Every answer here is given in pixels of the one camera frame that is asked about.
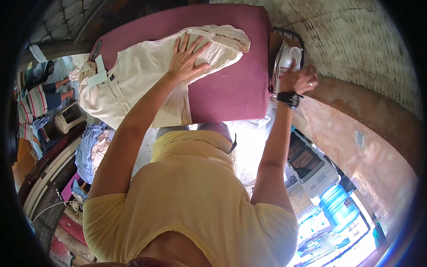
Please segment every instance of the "wall vent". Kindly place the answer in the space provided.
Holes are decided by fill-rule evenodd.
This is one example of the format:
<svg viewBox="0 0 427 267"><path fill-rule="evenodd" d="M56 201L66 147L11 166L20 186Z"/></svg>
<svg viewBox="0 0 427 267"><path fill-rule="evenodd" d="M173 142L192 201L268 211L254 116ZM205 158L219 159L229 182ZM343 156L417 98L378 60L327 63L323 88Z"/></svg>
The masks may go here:
<svg viewBox="0 0 427 267"><path fill-rule="evenodd" d="M356 143L358 143L361 147L363 147L363 142L365 141L365 136L363 135L363 133L359 132L356 130L355 132L355 137L356 137Z"/></svg>

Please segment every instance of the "shirt sleeve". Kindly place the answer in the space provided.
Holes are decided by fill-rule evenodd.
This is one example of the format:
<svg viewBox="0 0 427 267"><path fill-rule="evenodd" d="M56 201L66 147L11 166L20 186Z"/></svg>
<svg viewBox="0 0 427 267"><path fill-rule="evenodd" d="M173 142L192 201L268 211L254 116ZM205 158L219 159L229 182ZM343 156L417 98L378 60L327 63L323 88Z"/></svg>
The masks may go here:
<svg viewBox="0 0 427 267"><path fill-rule="evenodd" d="M83 234L91 252L100 261L113 261L119 218L125 193L94 197L83 206Z"/></svg>
<svg viewBox="0 0 427 267"><path fill-rule="evenodd" d="M19 122L19 137L32 141L32 129L28 122Z"/></svg>
<svg viewBox="0 0 427 267"><path fill-rule="evenodd" d="M295 215L267 203L258 203L254 208L270 249L281 266L287 266L298 244L299 224Z"/></svg>

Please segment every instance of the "striped fabric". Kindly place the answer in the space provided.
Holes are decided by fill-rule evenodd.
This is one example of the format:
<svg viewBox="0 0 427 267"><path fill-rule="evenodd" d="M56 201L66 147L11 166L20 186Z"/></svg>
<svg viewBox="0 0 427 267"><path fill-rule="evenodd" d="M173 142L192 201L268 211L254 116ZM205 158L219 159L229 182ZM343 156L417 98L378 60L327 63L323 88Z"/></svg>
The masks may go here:
<svg viewBox="0 0 427 267"><path fill-rule="evenodd" d="M30 127L35 117L47 112L46 96L41 85L31 89L19 102L19 137L32 140L33 132Z"/></svg>

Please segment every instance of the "ironing board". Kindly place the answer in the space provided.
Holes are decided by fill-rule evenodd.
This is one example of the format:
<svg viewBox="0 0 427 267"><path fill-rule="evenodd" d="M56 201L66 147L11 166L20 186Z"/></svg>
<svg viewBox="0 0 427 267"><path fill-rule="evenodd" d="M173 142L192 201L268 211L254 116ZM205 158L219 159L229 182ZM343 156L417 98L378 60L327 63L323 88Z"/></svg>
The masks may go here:
<svg viewBox="0 0 427 267"><path fill-rule="evenodd" d="M148 15L101 36L98 55L110 70L117 52L143 41L153 41L191 26L230 24L245 31L250 51L237 63L200 79L188 88L193 123L264 118L268 91L268 41L272 31L263 7L204 4Z"/></svg>

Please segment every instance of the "blue water jug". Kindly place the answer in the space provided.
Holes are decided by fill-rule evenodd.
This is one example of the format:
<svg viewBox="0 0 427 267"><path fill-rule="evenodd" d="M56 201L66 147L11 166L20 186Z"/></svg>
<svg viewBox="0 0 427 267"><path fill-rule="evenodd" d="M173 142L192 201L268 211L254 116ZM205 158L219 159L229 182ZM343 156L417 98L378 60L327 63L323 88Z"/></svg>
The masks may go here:
<svg viewBox="0 0 427 267"><path fill-rule="evenodd" d="M320 208L333 227L334 234L341 233L359 216L360 211L341 185L333 185L320 197Z"/></svg>

